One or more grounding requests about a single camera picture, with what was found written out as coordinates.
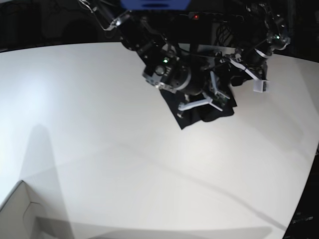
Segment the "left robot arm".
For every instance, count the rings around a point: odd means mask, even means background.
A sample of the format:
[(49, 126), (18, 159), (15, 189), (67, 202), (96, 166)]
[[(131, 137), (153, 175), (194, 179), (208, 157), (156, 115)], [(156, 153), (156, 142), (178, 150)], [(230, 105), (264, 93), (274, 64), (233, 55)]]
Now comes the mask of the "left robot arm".
[(288, 4), (285, 0), (225, 0), (228, 17), (239, 15), (242, 20), (229, 19), (234, 53), (215, 60), (213, 72), (232, 86), (248, 80), (266, 80), (267, 60), (276, 50), (290, 44), (287, 28)]

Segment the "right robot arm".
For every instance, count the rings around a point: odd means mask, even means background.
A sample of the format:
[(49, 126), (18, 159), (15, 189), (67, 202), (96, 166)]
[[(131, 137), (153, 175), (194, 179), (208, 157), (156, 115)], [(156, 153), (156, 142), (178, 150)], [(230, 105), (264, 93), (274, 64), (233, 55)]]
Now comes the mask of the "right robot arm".
[(117, 30), (121, 43), (145, 64), (143, 77), (158, 88), (181, 127), (234, 114), (236, 102), (226, 77), (222, 54), (199, 54), (198, 46), (180, 48), (172, 34), (171, 12), (133, 10), (110, 0), (83, 0), (105, 31)]

